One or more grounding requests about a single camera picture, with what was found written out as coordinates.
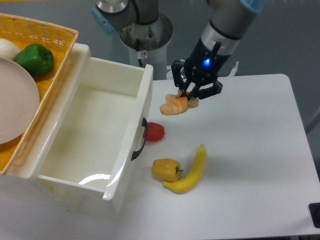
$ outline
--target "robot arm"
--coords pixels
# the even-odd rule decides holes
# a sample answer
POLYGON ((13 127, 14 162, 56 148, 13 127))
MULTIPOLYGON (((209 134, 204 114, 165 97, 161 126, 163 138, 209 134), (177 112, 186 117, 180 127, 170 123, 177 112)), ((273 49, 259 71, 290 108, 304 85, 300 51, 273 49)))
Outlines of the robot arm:
MULTIPOLYGON (((266 1, 206 0, 214 9, 213 17, 190 57, 185 61, 176 60, 171 66, 181 97, 204 99, 222 91, 219 71, 266 1), (191 83, 195 85, 187 94, 191 83)), ((107 34, 119 32, 123 43, 137 52, 157 50, 166 45, 173 34, 170 20, 159 13, 158 0, 99 0, 92 14, 107 34)))
POLYGON ((222 91, 218 73, 241 38, 262 11, 266 0, 207 0, 214 15, 205 27, 189 58, 171 66, 174 84, 181 97, 204 99, 222 91), (191 83, 194 87, 187 94, 191 83))

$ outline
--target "green bell pepper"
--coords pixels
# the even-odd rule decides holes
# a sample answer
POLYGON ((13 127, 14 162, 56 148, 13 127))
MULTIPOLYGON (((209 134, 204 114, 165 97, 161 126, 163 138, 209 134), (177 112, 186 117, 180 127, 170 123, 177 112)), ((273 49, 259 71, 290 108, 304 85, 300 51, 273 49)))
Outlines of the green bell pepper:
POLYGON ((54 55, 39 43, 31 43, 20 51, 14 61, 33 77, 47 75, 54 68, 54 55))

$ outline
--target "bread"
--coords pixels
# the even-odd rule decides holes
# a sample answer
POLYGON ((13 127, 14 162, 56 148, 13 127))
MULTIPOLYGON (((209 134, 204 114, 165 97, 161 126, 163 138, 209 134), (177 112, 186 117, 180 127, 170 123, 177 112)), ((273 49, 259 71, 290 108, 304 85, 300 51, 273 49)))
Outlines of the bread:
POLYGON ((168 94, 165 96, 165 104, 160 106, 160 112, 163 115, 178 115, 186 112, 188 109, 196 108, 199 105, 199 99, 188 101, 186 96, 180 97, 180 93, 177 95, 168 94))

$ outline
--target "blue led light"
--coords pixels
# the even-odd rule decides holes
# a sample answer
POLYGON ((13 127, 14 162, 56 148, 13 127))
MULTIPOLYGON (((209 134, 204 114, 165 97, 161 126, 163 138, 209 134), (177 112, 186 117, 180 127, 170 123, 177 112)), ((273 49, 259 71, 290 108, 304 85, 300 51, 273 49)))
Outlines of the blue led light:
POLYGON ((210 58, 205 59, 205 60, 203 61, 203 65, 204 65, 205 67, 208 67, 208 66, 210 65, 210 58))

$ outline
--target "banana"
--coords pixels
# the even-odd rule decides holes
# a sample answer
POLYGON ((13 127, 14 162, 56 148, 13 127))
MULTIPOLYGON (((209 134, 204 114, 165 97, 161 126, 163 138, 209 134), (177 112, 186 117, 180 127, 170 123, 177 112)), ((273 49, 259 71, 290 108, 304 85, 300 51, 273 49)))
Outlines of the banana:
POLYGON ((162 185, 176 193, 184 193, 191 190, 200 180, 206 163, 206 148, 202 144, 198 147, 194 158, 193 166, 188 175, 178 181, 163 181, 162 185))

